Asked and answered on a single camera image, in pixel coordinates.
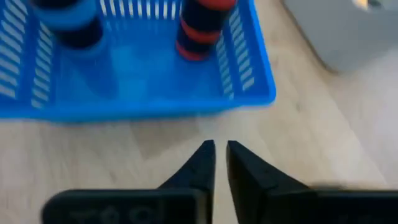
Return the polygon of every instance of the red stripe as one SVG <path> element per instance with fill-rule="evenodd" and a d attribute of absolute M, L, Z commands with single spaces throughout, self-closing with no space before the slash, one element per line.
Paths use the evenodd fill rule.
<path fill-rule="evenodd" d="M 182 19 L 182 17 L 181 17 L 181 26 L 189 38 L 201 44 L 214 44 L 218 40 L 221 34 L 221 31 L 199 32 L 194 28 L 188 26 L 188 24 Z"/>
<path fill-rule="evenodd" d="M 236 0 L 196 0 L 208 9 L 228 11 L 235 6 Z"/>
<path fill-rule="evenodd" d="M 180 54 L 187 60 L 200 61 L 207 57 L 207 55 L 188 52 L 178 42 L 175 43 L 175 47 L 177 48 L 178 52 L 180 52 Z"/>

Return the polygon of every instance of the cylinder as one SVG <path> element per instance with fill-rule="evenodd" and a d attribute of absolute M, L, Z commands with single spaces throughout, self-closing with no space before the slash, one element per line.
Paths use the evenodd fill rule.
<path fill-rule="evenodd" d="M 103 38 L 94 0 L 31 0 L 37 17 L 69 49 L 85 50 Z"/>
<path fill-rule="evenodd" d="M 203 60 L 220 37 L 236 0 L 186 0 L 177 34 L 177 50 L 188 60 Z"/>

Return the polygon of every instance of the basket slot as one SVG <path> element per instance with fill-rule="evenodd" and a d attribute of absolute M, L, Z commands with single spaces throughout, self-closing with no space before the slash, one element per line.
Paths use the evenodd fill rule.
<path fill-rule="evenodd" d="M 234 57 L 236 65 L 238 66 L 239 82 L 241 84 L 242 91 L 248 90 L 254 84 L 253 67 L 250 59 L 250 51 L 246 36 L 243 29 L 243 21 L 239 13 L 239 9 L 236 8 L 229 18 L 229 30 L 234 47 Z"/>
<path fill-rule="evenodd" d="M 48 64 L 51 64 L 51 58 L 44 53 L 42 50 L 40 50 L 39 48 L 36 50 L 37 55 L 44 60 L 45 62 L 47 62 Z"/>
<path fill-rule="evenodd" d="M 39 80 L 37 77 L 35 77 L 35 78 L 33 79 L 33 83 L 34 83 L 35 86 L 41 88 L 42 90 L 45 90 L 45 91 L 47 91 L 47 92 L 50 91 L 50 86 L 49 86 L 49 84 L 47 84 L 47 83 L 45 83 L 45 82 Z"/>
<path fill-rule="evenodd" d="M 47 35 L 44 34 L 43 31 L 39 31 L 39 37 L 49 46 L 49 47 L 53 47 L 52 46 L 52 41 L 50 39 L 50 37 L 48 37 Z"/>
<path fill-rule="evenodd" d="M 21 44 L 24 43 L 24 38 L 23 38 L 22 34 L 18 31 L 16 31 L 9 23 L 2 20 L 1 26 L 2 26 L 3 30 L 8 34 L 8 36 L 18 40 L 18 42 Z"/>
<path fill-rule="evenodd" d="M 0 39 L 8 46 L 10 46 L 12 49 L 14 49 L 16 52 L 21 53 L 22 52 L 22 47 L 19 45 L 14 39 L 9 37 L 7 34 L 4 32 L 0 32 Z"/>
<path fill-rule="evenodd" d="M 151 10 L 150 6 L 151 6 L 150 1 L 146 1 L 146 13 L 145 13 L 145 15 L 146 15 L 147 19 L 150 19 L 151 16 L 152 16 L 152 12 L 154 12 L 154 10 Z"/>
<path fill-rule="evenodd" d="M 0 94 L 16 99 L 16 91 L 0 83 Z"/>
<path fill-rule="evenodd" d="M 167 4 L 167 1 L 163 2 L 163 19 L 167 19 L 167 17 L 169 16 L 169 5 Z"/>
<path fill-rule="evenodd" d="M 52 37 L 51 31 L 42 22 L 40 22 L 40 28 L 47 36 Z"/>
<path fill-rule="evenodd" d="M 46 64 L 43 60 L 36 57 L 36 65 L 41 68 L 42 70 L 51 73 L 50 65 Z"/>
<path fill-rule="evenodd" d="M 47 53 L 49 56 L 52 55 L 52 49 L 51 49 L 51 47 L 49 47 L 48 45 L 46 45 L 40 38 L 37 39 L 37 43 L 38 43 L 39 47 L 40 47 L 45 53 Z"/>
<path fill-rule="evenodd" d="M 0 71 L 0 80 L 15 87 L 18 86 L 17 79 L 6 72 Z"/>
<path fill-rule="evenodd" d="M 178 14 L 181 16 L 182 14 L 182 1 L 180 2 L 180 7 L 178 9 Z"/>
<path fill-rule="evenodd" d="M 35 75 L 44 81 L 50 83 L 50 76 L 39 68 L 35 68 Z"/>
<path fill-rule="evenodd" d="M 24 3 L 22 3 L 20 0 L 12 0 L 12 2 L 13 2 L 16 6 L 18 6 L 18 8 L 19 8 L 20 10 L 22 10 L 23 13 L 25 13 L 25 15 L 28 15 L 28 13 L 27 13 L 27 8 L 26 8 L 26 5 L 25 5 Z"/>
<path fill-rule="evenodd" d="M 141 2 L 141 0 L 137 1 L 137 12 L 138 12 L 138 17 L 142 18 L 142 2 Z"/>
<path fill-rule="evenodd" d="M 175 1 L 172 1 L 172 12 L 171 12 L 171 18 L 172 20 L 175 19 L 175 14 L 177 12 L 177 3 Z"/>
<path fill-rule="evenodd" d="M 218 66 L 221 74 L 221 86 L 224 96 L 232 100 L 234 98 L 234 86 L 231 79 L 229 69 L 229 58 L 226 51 L 224 35 L 221 34 L 218 43 L 216 44 L 216 54 L 218 59 Z"/>
<path fill-rule="evenodd" d="M 18 20 L 17 18 L 15 18 L 15 16 L 13 16 L 10 12 L 8 12 L 7 10 L 3 9 L 3 14 L 4 14 L 4 18 L 6 18 L 6 20 L 12 24 L 15 28 L 17 28 L 18 30 L 20 30 L 23 34 L 25 34 L 25 27 L 24 24 Z"/>
<path fill-rule="evenodd" d="M 106 10 L 106 6 L 105 6 L 105 1 L 104 0 L 99 0 L 99 5 L 101 6 L 101 10 L 104 16 L 108 15 L 108 12 Z"/>
<path fill-rule="evenodd" d="M 32 93 L 33 95 L 42 100 L 42 101 L 48 101 L 49 100 L 49 96 L 47 93 L 44 93 L 42 90 L 38 89 L 38 88 L 33 88 L 32 89 Z"/>
<path fill-rule="evenodd" d="M 31 105 L 32 105 L 34 108 L 37 108 L 37 109 L 43 107 L 43 104 L 40 103 L 39 101 L 35 100 L 35 99 L 32 99 L 32 100 L 30 101 L 30 103 L 31 103 Z"/>
<path fill-rule="evenodd" d="M 111 14 L 116 16 L 116 5 L 114 0 L 109 0 L 109 6 L 111 8 Z"/>
<path fill-rule="evenodd" d="M 120 10 L 120 15 L 122 17 L 125 17 L 126 16 L 126 10 L 125 10 L 125 7 L 124 7 L 124 1 L 123 0 L 119 0 L 119 10 Z"/>
<path fill-rule="evenodd" d="M 160 13 L 159 13 L 159 2 L 155 2 L 155 18 L 159 19 L 160 18 Z"/>
<path fill-rule="evenodd" d="M 14 3 L 11 3 L 9 0 L 5 0 L 6 3 L 6 7 L 7 9 L 13 13 L 14 16 L 16 16 L 19 20 L 21 20 L 21 22 L 26 23 L 26 15 L 27 12 L 24 14 L 23 12 L 21 12 L 20 9 L 18 9 Z"/>
<path fill-rule="evenodd" d="M 133 6 L 131 0 L 129 0 L 128 5 L 129 5 L 129 14 L 130 14 L 130 17 L 134 17 L 134 6 Z"/>
<path fill-rule="evenodd" d="M 9 60 L 16 62 L 18 64 L 21 63 L 21 58 L 17 54 L 15 54 L 12 50 L 4 45 L 0 45 L 0 54 L 6 56 Z"/>
<path fill-rule="evenodd" d="M 3 58 L 0 58 L 0 67 L 16 75 L 19 75 L 19 68 L 11 62 L 4 60 Z"/>

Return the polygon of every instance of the basket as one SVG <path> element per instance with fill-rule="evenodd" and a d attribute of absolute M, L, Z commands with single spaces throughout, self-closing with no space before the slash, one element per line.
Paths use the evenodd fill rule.
<path fill-rule="evenodd" d="M 92 59 L 58 46 L 24 1 L 0 1 L 0 118 L 186 116 L 275 99 L 253 0 L 238 1 L 203 62 L 175 50 L 180 0 L 99 0 L 106 47 Z"/>

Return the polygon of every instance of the wooden table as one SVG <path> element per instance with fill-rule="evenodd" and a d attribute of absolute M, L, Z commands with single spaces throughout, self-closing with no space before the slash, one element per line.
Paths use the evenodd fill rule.
<path fill-rule="evenodd" d="M 280 1 L 256 4 L 278 89 L 274 105 L 180 120 L 1 123 L 1 223 L 39 223 L 41 206 L 61 190 L 156 188 L 206 139 L 217 145 L 214 223 L 237 223 L 226 177 L 229 139 L 307 184 L 388 187 Z"/>

